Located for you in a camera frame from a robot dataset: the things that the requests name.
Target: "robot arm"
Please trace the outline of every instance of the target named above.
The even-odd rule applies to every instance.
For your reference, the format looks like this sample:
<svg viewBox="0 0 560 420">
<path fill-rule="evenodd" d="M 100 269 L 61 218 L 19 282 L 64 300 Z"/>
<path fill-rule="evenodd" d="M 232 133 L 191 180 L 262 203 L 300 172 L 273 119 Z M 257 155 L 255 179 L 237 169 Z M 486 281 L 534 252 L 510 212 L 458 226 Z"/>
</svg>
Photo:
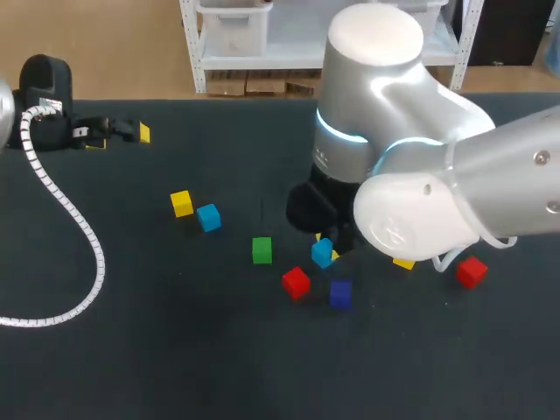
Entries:
<svg viewBox="0 0 560 420">
<path fill-rule="evenodd" d="M 148 127 L 138 120 L 76 115 L 70 67 L 61 59 L 39 54 L 24 63 L 18 89 L 12 92 L 0 79 L 0 148 L 6 144 L 14 149 L 22 147 L 17 127 L 22 113 L 34 106 L 51 107 L 57 111 L 34 130 L 33 145 L 37 151 L 69 147 L 104 149 L 113 135 L 127 142 L 150 142 Z"/>
<path fill-rule="evenodd" d="M 435 262 L 480 239 L 506 248 L 515 239 L 496 238 L 560 231 L 560 169 L 550 162 L 560 107 L 496 129 L 430 76 L 423 39 L 411 16 L 384 4 L 332 21 L 313 169 L 290 194 L 292 224 L 309 231 L 310 210 L 330 213 L 320 230 L 355 222 L 381 252 Z"/>
</svg>

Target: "white shelf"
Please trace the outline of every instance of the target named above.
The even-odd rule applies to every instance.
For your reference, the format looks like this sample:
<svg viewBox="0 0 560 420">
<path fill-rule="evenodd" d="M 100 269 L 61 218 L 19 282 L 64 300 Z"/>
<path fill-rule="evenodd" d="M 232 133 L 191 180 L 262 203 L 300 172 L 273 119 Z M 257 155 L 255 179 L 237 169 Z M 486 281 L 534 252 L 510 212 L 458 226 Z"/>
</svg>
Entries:
<svg viewBox="0 0 560 420">
<path fill-rule="evenodd" d="M 321 68 L 328 25 L 337 10 L 304 4 L 274 5 L 269 16 L 269 43 L 262 57 L 215 57 L 205 45 L 200 60 L 204 70 Z M 453 66 L 459 46 L 440 16 L 423 50 L 426 66 Z"/>
</svg>

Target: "yellow cube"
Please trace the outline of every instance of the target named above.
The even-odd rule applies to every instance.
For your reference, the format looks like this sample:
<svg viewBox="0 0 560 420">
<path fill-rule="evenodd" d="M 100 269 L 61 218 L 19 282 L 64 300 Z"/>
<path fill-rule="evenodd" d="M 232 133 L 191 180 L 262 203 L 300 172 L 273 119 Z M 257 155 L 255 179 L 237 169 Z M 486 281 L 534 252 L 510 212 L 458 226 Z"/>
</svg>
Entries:
<svg viewBox="0 0 560 420">
<path fill-rule="evenodd" d="M 412 270 L 416 261 L 399 260 L 398 258 L 393 259 L 393 264 L 403 267 L 406 270 Z"/>
<path fill-rule="evenodd" d="M 175 217 L 188 216 L 194 213 L 191 195 L 188 191 L 180 191 L 172 194 L 171 203 L 173 204 L 173 210 L 175 210 Z"/>
</svg>

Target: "dark table mat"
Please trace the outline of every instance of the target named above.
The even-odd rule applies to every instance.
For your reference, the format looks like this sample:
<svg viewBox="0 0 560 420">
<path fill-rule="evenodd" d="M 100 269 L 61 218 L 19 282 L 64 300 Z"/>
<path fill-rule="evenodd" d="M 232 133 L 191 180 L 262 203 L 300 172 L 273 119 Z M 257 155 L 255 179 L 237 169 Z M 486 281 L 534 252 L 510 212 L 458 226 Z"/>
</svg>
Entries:
<svg viewBox="0 0 560 420">
<path fill-rule="evenodd" d="M 557 94 L 471 96 L 502 124 Z M 139 116 L 150 146 L 43 154 L 98 234 L 101 294 L 78 318 L 0 327 L 6 419 L 552 419 L 560 417 L 560 237 L 469 250 L 489 266 L 463 291 L 428 262 L 412 272 L 361 248 L 323 272 L 311 235 L 284 218 L 311 164 L 313 101 L 81 101 L 82 113 Z M 21 152 L 0 156 L 0 315 L 58 315 L 93 283 L 81 231 Z M 214 203 L 223 229 L 176 220 L 169 194 Z M 253 266 L 271 235 L 274 264 Z M 281 276 L 311 275 L 293 304 Z M 353 309 L 331 311 L 331 277 Z"/>
</svg>

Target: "white cable sleeve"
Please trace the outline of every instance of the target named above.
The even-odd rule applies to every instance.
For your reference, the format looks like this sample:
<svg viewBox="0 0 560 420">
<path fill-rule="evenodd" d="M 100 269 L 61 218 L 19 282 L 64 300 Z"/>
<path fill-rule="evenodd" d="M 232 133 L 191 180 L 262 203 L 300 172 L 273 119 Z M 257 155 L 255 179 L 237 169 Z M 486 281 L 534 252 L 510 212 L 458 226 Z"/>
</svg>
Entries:
<svg viewBox="0 0 560 420">
<path fill-rule="evenodd" d="M 465 221 L 468 225 L 477 233 L 479 236 L 487 243 L 492 245 L 497 249 L 511 248 L 517 243 L 517 236 L 507 238 L 507 242 L 502 242 L 494 237 L 493 234 L 487 229 L 486 226 L 480 221 L 479 217 L 473 211 L 465 196 L 459 189 L 459 184 L 457 182 L 457 177 L 455 177 L 455 171 L 453 168 L 453 159 L 455 157 L 455 146 L 457 141 L 452 141 L 447 146 L 447 151 L 445 152 L 445 168 L 444 172 L 447 177 L 448 185 L 451 188 L 451 193 L 453 195 L 455 204 L 458 210 L 461 212 Z M 445 254 L 443 260 L 439 260 L 438 256 L 434 256 L 431 260 L 434 264 L 434 268 L 440 273 L 447 270 L 451 265 L 453 260 L 463 252 L 468 247 L 459 247 L 452 249 L 447 254 Z"/>
<path fill-rule="evenodd" d="M 84 235 L 87 237 L 96 260 L 96 275 L 94 286 L 87 294 L 86 298 L 82 300 L 75 308 L 65 312 L 59 316 L 52 318 L 42 319 L 20 319 L 20 318 L 6 318 L 0 317 L 0 325 L 2 326 L 21 326 L 21 327 L 38 327 L 38 326 L 55 326 L 62 322 L 72 319 L 81 312 L 84 312 L 88 306 L 95 300 L 99 294 L 99 290 L 103 285 L 105 278 L 105 256 L 103 255 L 102 245 L 97 240 L 95 232 L 86 222 L 84 217 L 72 202 L 64 195 L 64 193 L 54 184 L 53 180 L 48 176 L 43 165 L 39 162 L 30 135 L 30 124 L 36 116 L 49 116 L 56 114 L 56 110 L 51 107 L 31 107 L 22 114 L 21 123 L 19 125 L 21 140 L 26 151 L 26 156 L 31 164 L 31 168 L 35 171 L 37 177 L 41 180 L 43 185 L 51 192 L 52 196 L 68 211 L 74 221 L 78 224 Z"/>
<path fill-rule="evenodd" d="M 467 247 L 459 247 L 452 249 L 447 254 L 445 254 L 443 260 L 439 260 L 439 256 L 434 256 L 431 261 L 434 263 L 434 268 L 436 271 L 443 273 L 451 265 L 451 263 L 463 252 Z"/>
</svg>

